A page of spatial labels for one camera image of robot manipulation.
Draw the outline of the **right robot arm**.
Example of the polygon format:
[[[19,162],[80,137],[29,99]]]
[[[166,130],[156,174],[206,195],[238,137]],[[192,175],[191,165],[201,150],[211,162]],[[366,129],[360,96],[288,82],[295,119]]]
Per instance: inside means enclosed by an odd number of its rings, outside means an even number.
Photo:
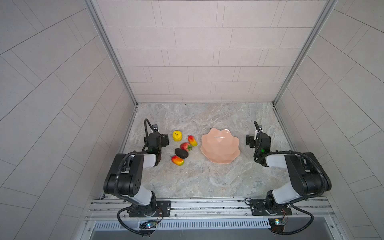
[[[311,152],[271,151],[271,137],[256,131],[246,135],[246,145],[255,149],[254,161],[263,167],[288,171],[289,182],[267,192],[262,202],[250,200],[249,204],[259,214],[291,214],[290,204],[323,195],[332,188],[332,183],[321,164]]]

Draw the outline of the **yellow fake fruit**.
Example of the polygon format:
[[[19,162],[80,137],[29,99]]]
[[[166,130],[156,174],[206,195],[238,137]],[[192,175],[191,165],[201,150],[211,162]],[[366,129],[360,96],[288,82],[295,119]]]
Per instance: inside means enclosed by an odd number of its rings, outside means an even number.
[[[183,139],[183,134],[180,131],[174,131],[172,136],[175,142],[180,142]]]

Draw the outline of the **black fake avocado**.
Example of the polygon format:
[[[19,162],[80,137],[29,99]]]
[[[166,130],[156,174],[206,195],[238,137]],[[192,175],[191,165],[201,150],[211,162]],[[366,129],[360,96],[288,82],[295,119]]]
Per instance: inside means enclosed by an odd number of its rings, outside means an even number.
[[[189,156],[189,153],[186,150],[180,148],[175,149],[175,154],[181,159],[186,159]]]

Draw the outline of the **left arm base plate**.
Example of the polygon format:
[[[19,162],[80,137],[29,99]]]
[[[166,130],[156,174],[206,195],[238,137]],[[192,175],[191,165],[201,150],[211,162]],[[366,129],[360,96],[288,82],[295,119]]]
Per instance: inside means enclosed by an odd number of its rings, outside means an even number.
[[[169,217],[171,210],[171,201],[156,201],[148,206],[135,206],[128,210],[130,218],[161,218]]]

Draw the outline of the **red-yellow mango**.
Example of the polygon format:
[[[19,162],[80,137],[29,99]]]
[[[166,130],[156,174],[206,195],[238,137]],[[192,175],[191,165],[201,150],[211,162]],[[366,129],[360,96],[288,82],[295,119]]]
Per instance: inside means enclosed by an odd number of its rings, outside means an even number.
[[[193,147],[196,147],[198,145],[194,136],[188,136],[188,141],[189,141],[190,145],[192,145]]]
[[[184,159],[178,156],[173,156],[171,160],[177,166],[182,166],[185,163]]]

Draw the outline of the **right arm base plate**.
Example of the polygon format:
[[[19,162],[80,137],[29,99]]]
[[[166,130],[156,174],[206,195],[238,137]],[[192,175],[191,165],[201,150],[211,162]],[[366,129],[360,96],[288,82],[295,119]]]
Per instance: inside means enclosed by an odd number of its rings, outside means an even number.
[[[246,200],[246,204],[251,208],[253,216],[291,216],[290,205],[279,205],[274,200]]]

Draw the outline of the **red fake strawberry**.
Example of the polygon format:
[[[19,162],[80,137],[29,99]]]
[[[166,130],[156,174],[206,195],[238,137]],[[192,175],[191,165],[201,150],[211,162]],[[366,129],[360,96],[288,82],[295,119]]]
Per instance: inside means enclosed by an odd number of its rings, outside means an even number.
[[[181,144],[180,148],[186,152],[189,152],[193,149],[193,146],[190,143],[183,143]]]

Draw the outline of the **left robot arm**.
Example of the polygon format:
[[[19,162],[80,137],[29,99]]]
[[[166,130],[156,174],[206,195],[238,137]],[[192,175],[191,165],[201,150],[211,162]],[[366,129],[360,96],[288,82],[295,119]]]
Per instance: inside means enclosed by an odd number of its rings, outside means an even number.
[[[169,145],[169,136],[151,133],[145,137],[145,151],[116,154],[104,181],[105,194],[128,201],[133,206],[130,217],[151,217],[157,211],[154,192],[141,186],[143,169],[157,166],[162,158],[162,148]]]

